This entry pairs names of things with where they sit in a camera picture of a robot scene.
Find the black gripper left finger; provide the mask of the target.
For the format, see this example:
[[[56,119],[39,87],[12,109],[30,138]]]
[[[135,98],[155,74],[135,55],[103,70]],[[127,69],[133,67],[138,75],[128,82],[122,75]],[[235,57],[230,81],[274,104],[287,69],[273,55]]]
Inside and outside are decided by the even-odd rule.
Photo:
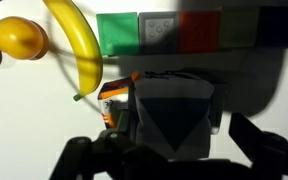
[[[117,124],[117,131],[122,133],[123,135],[129,135],[129,111],[123,110],[120,113],[118,124]]]

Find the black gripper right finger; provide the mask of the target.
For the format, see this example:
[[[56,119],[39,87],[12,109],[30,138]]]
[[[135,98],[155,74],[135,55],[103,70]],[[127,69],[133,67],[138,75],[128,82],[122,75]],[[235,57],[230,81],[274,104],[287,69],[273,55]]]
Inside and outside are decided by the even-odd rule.
[[[243,114],[231,115],[229,136],[251,162],[264,157],[264,133]]]

